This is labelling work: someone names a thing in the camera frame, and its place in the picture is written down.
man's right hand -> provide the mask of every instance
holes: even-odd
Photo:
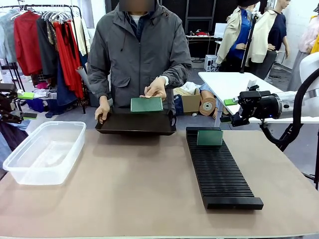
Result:
[[[100,123],[106,120],[108,113],[110,112],[110,105],[106,96],[100,97],[100,106],[95,111],[95,120],[98,120],[99,115],[103,115],[100,118]]]

jacket pocket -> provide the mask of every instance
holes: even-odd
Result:
[[[113,104],[116,108],[130,107],[132,98],[132,89],[130,89],[130,77],[116,76],[111,81],[111,92]]]

pink garment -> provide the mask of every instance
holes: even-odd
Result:
[[[304,32],[299,42],[299,50],[303,53],[309,53],[308,48],[314,47],[316,39],[319,34],[319,17],[314,17],[310,20],[309,26]]]

green object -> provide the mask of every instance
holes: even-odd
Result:
[[[157,112],[163,111],[163,102],[161,97],[131,98],[131,112]]]
[[[199,130],[197,134],[197,145],[202,146],[221,146],[223,143],[223,131],[220,128],[216,130]]]
[[[23,113],[21,116],[23,117],[23,120],[35,120],[38,114],[34,113]]]
[[[34,98],[34,93],[32,92],[24,92],[23,96],[18,96],[19,99],[24,99],[24,100],[33,100]]]
[[[237,103],[233,102],[232,99],[229,99],[229,100],[224,100],[224,105],[225,106],[235,106],[235,105],[237,105]]]

beige tabletop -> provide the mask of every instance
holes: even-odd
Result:
[[[132,138],[86,131],[66,182],[0,182],[0,236],[284,237],[319,233],[319,193],[258,131],[224,139],[261,211],[207,211],[184,133]]]

